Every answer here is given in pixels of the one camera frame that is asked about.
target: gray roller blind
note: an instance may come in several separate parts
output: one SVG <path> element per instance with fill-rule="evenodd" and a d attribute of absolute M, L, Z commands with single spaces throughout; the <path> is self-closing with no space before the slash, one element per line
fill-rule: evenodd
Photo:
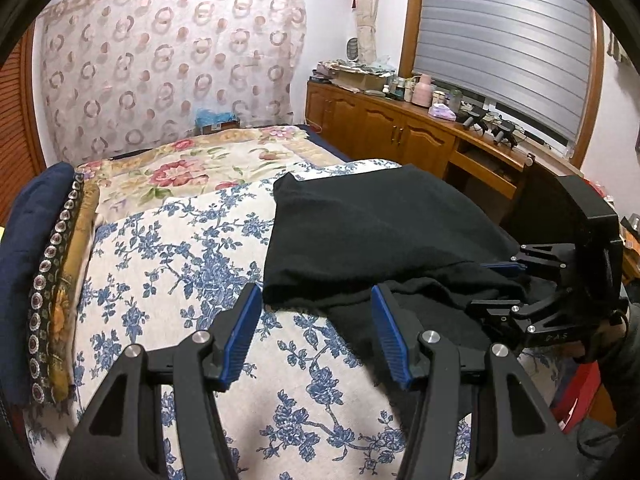
<path fill-rule="evenodd" d="M 587 91 L 590 16 L 585 0 L 422 0 L 414 69 L 573 140 Z"/>

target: window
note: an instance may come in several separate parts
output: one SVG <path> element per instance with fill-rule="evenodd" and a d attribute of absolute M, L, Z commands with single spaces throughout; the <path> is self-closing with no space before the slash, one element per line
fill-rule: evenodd
<path fill-rule="evenodd" d="M 401 72 L 473 92 L 564 152 L 597 75 L 592 12 L 585 0 L 409 0 Z"/>

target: white bedsheet with blue flowers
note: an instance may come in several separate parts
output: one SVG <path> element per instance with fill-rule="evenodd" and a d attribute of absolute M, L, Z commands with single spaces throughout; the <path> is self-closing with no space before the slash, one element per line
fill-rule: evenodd
<path fill-rule="evenodd" d="M 302 163 L 294 174 L 310 179 L 396 166 L 364 160 L 320 170 Z M 275 180 L 170 200 L 98 229 L 78 307 L 74 396 L 25 411 L 34 459 L 47 477 L 55 476 L 69 435 L 127 345 L 172 346 L 208 328 L 245 283 L 262 285 Z M 537 351 L 520 361 L 550 402 L 558 363 Z M 313 312 L 265 307 L 239 381 L 216 402 L 242 480 L 383 480 L 402 460 L 404 437 L 383 387 Z M 470 415 L 459 423 L 456 480 L 465 476 L 470 424 Z M 162 426 L 170 478 L 182 480 L 170 387 L 162 393 Z"/>

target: bed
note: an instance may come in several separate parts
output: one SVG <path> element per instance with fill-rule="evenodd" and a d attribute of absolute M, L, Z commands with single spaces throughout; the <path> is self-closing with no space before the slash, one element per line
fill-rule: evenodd
<path fill-rule="evenodd" d="M 64 402 L 24 411 L 46 477 L 55 476 L 73 428 L 128 344 L 174 345 L 208 328 L 245 283 L 262 284 L 277 178 L 397 167 L 343 163 L 310 139 L 292 126 L 229 130 L 79 168 L 100 187 L 102 219 L 78 304 L 74 387 Z M 520 362 L 551 402 L 561 361 L 526 350 Z M 244 480 L 391 479 L 402 460 L 405 440 L 384 387 L 317 312 L 266 306 L 240 380 L 216 402 Z M 455 480 L 465 476 L 471 423 L 470 415 L 459 423 Z M 183 479 L 170 387 L 162 391 L 162 426 L 170 478 Z"/>

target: metal screw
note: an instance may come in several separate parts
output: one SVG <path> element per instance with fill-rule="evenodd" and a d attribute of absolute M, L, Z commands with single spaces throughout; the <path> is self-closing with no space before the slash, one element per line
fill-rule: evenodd
<path fill-rule="evenodd" d="M 509 355 L 509 349 L 501 343 L 493 345 L 491 352 L 493 352 L 496 357 L 507 357 L 507 355 Z"/>
<path fill-rule="evenodd" d="M 132 359 L 134 357 L 138 357 L 141 352 L 142 346 L 140 345 L 129 345 L 124 349 L 124 355 L 126 355 L 127 357 L 131 357 Z"/>
<path fill-rule="evenodd" d="M 191 336 L 194 343 L 203 344 L 211 338 L 211 334 L 206 330 L 198 330 Z"/>
<path fill-rule="evenodd" d="M 435 330 L 427 330 L 426 332 L 422 332 L 422 340 L 426 343 L 437 343 L 440 341 L 440 334 Z"/>

